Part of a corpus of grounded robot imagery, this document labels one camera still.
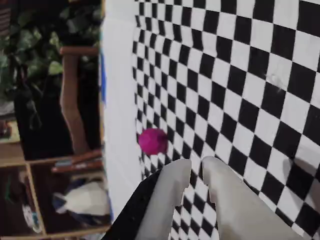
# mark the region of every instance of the black and white checkered surface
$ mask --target black and white checkered surface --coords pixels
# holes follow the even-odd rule
[[[192,161],[174,240],[218,239],[201,158],[217,156],[294,231],[320,239],[318,0],[139,0],[137,134],[163,129],[144,176]]]

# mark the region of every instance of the magenta ball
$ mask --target magenta ball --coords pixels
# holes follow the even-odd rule
[[[167,135],[161,129],[148,128],[144,130],[139,136],[138,142],[142,151],[147,155],[157,155],[167,152]]]

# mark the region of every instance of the green leaves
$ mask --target green leaves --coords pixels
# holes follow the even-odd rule
[[[64,71],[64,67],[62,66],[61,63],[57,61],[52,61],[49,66],[49,75],[57,75],[57,74],[62,74]]]
[[[39,39],[29,30],[21,30],[17,43],[18,51],[25,51],[27,49],[33,48],[38,41]]]
[[[89,22],[84,16],[76,16],[75,18],[68,20],[66,24],[71,34],[76,34],[89,26]]]

